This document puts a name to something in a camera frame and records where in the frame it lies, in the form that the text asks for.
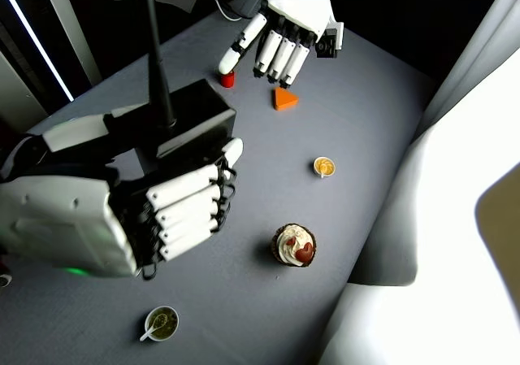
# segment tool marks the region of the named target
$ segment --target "light strip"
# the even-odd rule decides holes
[[[40,51],[40,54],[43,57],[43,59],[45,60],[45,62],[47,63],[47,66],[49,66],[49,69],[52,72],[52,74],[54,75],[54,78],[56,78],[56,80],[58,81],[59,85],[61,86],[63,92],[65,93],[65,95],[67,95],[68,100],[70,102],[74,101],[74,97],[72,97],[72,94],[70,91],[68,91],[68,88],[65,85],[65,82],[63,82],[62,77],[58,74],[58,71],[56,71],[56,67],[54,67],[54,65],[50,61],[49,55],[46,53],[46,50],[43,49],[43,46],[41,45],[40,40],[38,40],[38,37],[36,36],[36,34],[33,31],[33,28],[31,28],[31,25],[29,25],[29,22],[25,18],[24,13],[21,11],[20,6],[18,6],[18,3],[16,2],[16,0],[9,0],[9,2],[13,6],[13,9],[15,9],[19,20],[22,21],[22,24],[24,25],[25,30],[27,30],[27,33],[29,33],[29,36],[31,37],[32,42],[34,42],[34,45]]]

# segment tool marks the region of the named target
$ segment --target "orange triangular block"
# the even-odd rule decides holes
[[[275,89],[275,109],[277,111],[284,111],[289,107],[296,106],[298,99],[298,96],[286,89],[282,89],[281,87]]]

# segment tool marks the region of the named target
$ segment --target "white frosting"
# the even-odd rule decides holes
[[[287,241],[294,238],[294,245],[288,246]],[[296,252],[305,248],[306,244],[310,243],[314,248],[312,236],[299,225],[291,224],[285,227],[284,231],[278,236],[276,245],[278,246],[279,257],[285,263],[301,266],[303,262],[296,259]]]

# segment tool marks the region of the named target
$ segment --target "cupcake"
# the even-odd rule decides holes
[[[276,231],[271,251],[276,260],[286,266],[307,267],[316,255],[316,240],[307,228],[286,224]]]

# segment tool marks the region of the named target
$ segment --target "small bowl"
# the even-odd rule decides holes
[[[332,163],[332,172],[330,174],[323,174],[321,172],[319,172],[319,169],[316,168],[316,164],[318,163],[319,160],[321,159],[326,159],[326,160],[330,160],[331,163]],[[312,168],[314,169],[314,172],[316,173],[317,176],[321,176],[321,177],[326,177],[326,176],[333,176],[334,173],[336,172],[336,164],[334,163],[334,161],[326,156],[320,156],[319,158],[316,158],[314,160],[314,163],[312,165]]]
[[[156,342],[163,342],[167,339],[170,339],[171,337],[173,337],[173,334],[176,333],[177,331],[177,328],[179,328],[179,314],[177,314],[177,311],[174,310],[173,308],[171,308],[170,306],[158,306],[156,308],[154,308],[152,311],[149,312],[149,314],[146,316],[146,320],[145,320],[145,331],[148,329],[148,324],[150,323],[150,318],[152,317],[152,315],[154,314],[155,311],[157,310],[169,310],[169,311],[173,311],[173,314],[175,315],[175,317],[177,318],[177,325],[175,326],[175,329],[171,332],[171,334],[166,337],[166,338],[163,338],[163,339],[159,339],[157,337],[154,337],[154,334],[152,333],[152,335],[149,336],[149,338],[152,340],[152,341],[156,341]]]

